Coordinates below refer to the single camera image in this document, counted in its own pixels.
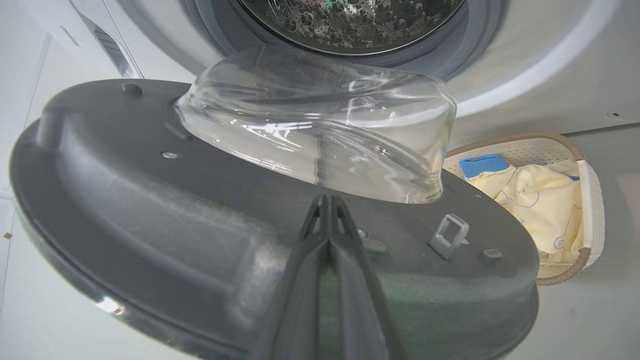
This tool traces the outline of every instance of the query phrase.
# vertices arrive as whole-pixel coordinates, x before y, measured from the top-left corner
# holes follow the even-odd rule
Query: laundry basket
[[[578,254],[540,252],[538,285],[555,285],[576,276],[593,264],[604,247],[604,205],[598,176],[578,147],[568,138],[547,133],[505,136],[473,143],[447,153],[443,168],[464,179],[460,160],[498,154],[516,167],[528,164],[547,165],[563,160],[575,160],[580,172],[582,194],[583,248]]]

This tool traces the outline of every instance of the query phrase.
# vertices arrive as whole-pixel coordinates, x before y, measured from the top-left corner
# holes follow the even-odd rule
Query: white wall
[[[8,197],[9,155],[27,120],[50,39],[13,1],[0,1],[0,198]]]

